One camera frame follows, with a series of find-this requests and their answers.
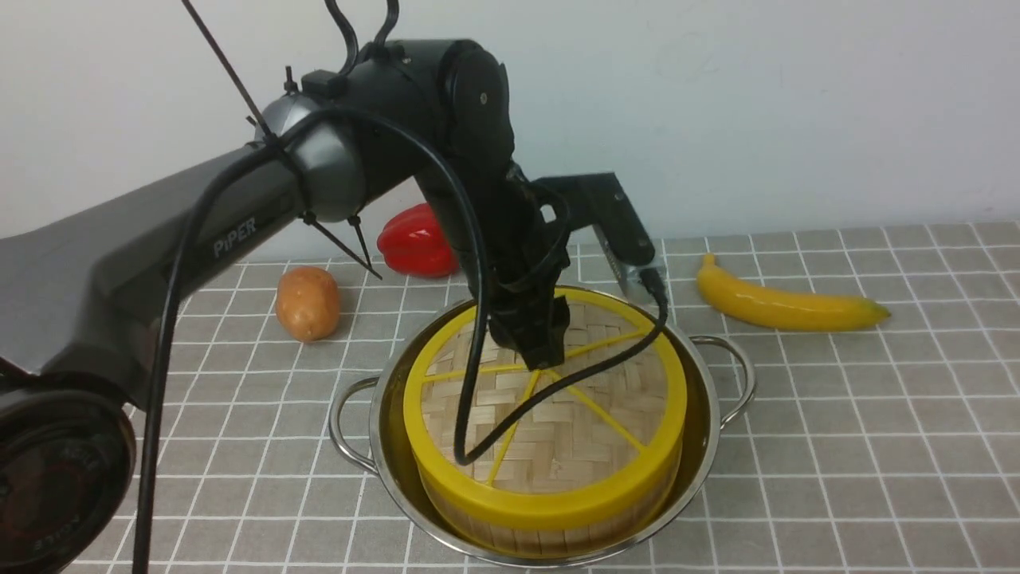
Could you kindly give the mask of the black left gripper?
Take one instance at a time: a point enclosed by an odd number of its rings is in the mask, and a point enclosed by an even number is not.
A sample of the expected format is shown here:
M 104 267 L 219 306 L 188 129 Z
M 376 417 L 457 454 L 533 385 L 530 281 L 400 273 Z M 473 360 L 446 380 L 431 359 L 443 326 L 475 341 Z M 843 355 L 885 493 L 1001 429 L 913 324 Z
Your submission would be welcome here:
M 489 331 L 510 336 L 528 370 L 563 364 L 571 308 L 554 290 L 565 266 L 567 232 L 561 222 L 543 219 L 540 203 L 551 194 L 528 181 L 516 163 L 500 168 L 457 163 L 454 171 L 475 225 L 462 217 L 451 195 L 445 234 L 469 278 L 470 293 L 487 295 Z

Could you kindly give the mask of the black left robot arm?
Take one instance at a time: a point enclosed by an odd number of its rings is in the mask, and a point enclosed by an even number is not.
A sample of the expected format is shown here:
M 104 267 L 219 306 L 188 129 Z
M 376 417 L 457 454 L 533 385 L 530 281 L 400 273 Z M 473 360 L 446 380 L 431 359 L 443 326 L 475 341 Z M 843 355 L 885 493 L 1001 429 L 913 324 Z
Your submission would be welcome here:
M 2 570 L 58 573 L 128 494 L 148 544 L 178 305 L 296 218 L 338 222 L 415 179 L 480 302 L 531 368 L 561 364 L 564 226 L 513 160 L 505 66 L 469 39 L 365 45 L 263 112 L 256 140 L 2 240 Z

